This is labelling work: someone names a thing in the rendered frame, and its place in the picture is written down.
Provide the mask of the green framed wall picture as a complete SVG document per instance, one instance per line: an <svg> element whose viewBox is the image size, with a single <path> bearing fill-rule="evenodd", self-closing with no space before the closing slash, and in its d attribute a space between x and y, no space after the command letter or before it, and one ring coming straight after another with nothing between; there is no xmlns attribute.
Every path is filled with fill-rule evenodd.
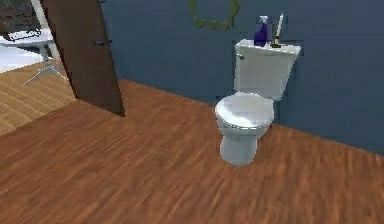
<svg viewBox="0 0 384 224"><path fill-rule="evenodd" d="M240 0L229 0L229 15L225 21L199 19L197 14L197 0L189 0L188 6L192 14L192 21L197 28L207 27L211 30L217 28L227 31L234 26L235 17L240 11Z"/></svg>

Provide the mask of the white round table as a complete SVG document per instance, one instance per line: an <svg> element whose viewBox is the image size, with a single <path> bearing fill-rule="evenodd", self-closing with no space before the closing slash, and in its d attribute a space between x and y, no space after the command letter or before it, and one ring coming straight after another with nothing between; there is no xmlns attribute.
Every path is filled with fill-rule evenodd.
<svg viewBox="0 0 384 224"><path fill-rule="evenodd" d="M58 71L58 66L54 65L45 49L46 45L53 44L54 38L49 29L35 29L32 31L18 31L15 33L9 33L7 38L0 36L0 46L5 47L38 47L39 52L43 58L44 67L39 69L38 72L32 76L28 81L24 82L23 85L27 85L38 76L46 72L52 72L53 74L61 77L65 81L68 80L63 74Z"/></svg>

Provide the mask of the brown room door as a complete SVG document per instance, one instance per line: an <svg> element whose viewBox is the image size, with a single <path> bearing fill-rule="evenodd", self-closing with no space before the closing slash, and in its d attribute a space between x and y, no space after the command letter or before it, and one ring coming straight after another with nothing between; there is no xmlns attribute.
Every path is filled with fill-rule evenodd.
<svg viewBox="0 0 384 224"><path fill-rule="evenodd" d="M119 116L125 115L101 0L39 0L74 95Z"/></svg>

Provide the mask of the white candle on dark holder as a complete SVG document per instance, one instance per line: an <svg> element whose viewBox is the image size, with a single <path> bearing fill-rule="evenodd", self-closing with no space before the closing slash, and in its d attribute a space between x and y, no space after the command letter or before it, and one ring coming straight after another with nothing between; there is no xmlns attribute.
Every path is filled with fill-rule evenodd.
<svg viewBox="0 0 384 224"><path fill-rule="evenodd" d="M277 24L276 34L273 38L273 41L270 44L272 48L281 48L279 41L280 41L280 34L282 30L283 20L284 20L284 13L281 13L279 16L278 24Z"/></svg>

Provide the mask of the white toilet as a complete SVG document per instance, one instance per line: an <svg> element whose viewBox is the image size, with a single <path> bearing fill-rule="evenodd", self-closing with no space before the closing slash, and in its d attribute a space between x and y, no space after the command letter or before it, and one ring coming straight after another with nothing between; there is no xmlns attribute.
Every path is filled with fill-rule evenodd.
<svg viewBox="0 0 384 224"><path fill-rule="evenodd" d="M236 43L234 93L215 106L222 133L220 155L227 163L245 166L253 161L258 140L274 121L274 103L282 98L300 52L297 45L260 47L247 39Z"/></svg>

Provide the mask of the purple spray bottle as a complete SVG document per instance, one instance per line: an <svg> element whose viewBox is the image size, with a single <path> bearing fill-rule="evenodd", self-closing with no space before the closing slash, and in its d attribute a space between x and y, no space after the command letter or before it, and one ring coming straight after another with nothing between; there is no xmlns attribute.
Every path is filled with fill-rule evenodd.
<svg viewBox="0 0 384 224"><path fill-rule="evenodd" d="M259 31L254 34L255 46L264 47L266 45L267 38L268 38L267 21L268 21L267 16L260 17L261 27Z"/></svg>

